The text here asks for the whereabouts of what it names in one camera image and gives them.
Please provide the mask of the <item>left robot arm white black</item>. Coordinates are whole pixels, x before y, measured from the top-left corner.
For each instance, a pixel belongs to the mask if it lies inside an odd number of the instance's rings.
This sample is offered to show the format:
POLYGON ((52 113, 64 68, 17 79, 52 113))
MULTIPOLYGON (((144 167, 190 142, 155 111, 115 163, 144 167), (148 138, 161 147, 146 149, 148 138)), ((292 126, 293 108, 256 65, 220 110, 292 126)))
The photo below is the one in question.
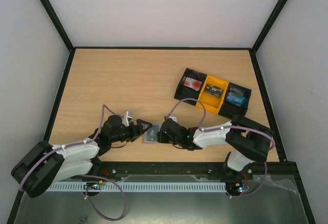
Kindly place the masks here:
POLYGON ((115 142, 134 142, 152 124, 128 115, 111 115, 89 137, 66 145, 38 142, 11 170, 19 189, 35 198, 63 179, 91 174, 93 162, 107 153, 115 142))

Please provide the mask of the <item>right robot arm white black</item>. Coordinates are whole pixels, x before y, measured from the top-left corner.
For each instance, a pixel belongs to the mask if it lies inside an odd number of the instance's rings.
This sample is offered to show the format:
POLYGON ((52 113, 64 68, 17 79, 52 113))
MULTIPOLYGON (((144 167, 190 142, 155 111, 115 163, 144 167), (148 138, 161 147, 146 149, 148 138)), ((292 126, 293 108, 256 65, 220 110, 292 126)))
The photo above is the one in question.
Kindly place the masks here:
POLYGON ((230 179, 252 162, 266 162, 269 151, 275 147, 271 129, 242 115, 235 115, 222 125, 188 129, 167 118, 157 133, 157 141, 189 151, 230 145, 234 151, 228 153, 223 166, 225 176, 230 179))

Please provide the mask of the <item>blue VIP credit card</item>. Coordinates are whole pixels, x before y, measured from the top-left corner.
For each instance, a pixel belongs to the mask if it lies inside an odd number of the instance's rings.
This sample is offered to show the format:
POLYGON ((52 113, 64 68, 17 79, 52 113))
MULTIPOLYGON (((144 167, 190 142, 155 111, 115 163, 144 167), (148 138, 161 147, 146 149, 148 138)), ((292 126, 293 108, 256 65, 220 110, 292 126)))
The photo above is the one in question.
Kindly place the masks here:
POLYGON ((245 97, 242 96, 233 96, 233 95, 228 95, 227 96, 227 101, 231 104, 234 104, 238 107, 242 107, 245 102, 247 101, 247 99, 245 97))

